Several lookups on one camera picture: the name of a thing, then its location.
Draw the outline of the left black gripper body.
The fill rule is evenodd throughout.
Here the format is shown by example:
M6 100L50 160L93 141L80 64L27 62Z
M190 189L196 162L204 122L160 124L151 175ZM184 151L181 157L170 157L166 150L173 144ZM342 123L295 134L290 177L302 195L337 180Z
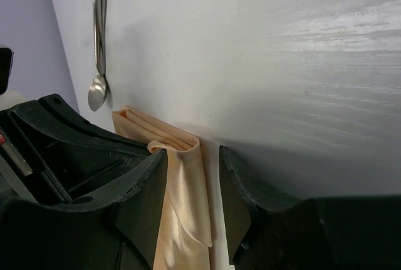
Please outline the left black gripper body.
M145 145L104 130L57 95L1 111L2 158L41 204L70 203L143 162Z

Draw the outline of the orange cloth napkin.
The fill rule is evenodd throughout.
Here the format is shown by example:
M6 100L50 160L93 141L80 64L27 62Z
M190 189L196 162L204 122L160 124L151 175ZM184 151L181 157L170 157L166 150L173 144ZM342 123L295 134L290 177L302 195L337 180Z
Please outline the orange cloth napkin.
M128 106L112 113L116 134L165 149L167 184L154 269L210 269L211 217L200 140Z

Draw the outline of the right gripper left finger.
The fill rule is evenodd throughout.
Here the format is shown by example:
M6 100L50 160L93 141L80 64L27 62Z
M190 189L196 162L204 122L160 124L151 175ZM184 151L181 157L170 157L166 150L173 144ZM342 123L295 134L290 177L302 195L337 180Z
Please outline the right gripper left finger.
M152 267L167 180L167 152L76 198L69 207L64 267Z

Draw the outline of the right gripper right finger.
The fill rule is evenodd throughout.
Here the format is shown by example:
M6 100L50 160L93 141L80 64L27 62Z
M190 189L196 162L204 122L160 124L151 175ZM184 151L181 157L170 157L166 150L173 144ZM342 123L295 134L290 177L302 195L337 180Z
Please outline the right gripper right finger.
M219 147L219 183L229 263L266 265L268 214L289 209L301 199L252 174L251 167L223 145Z

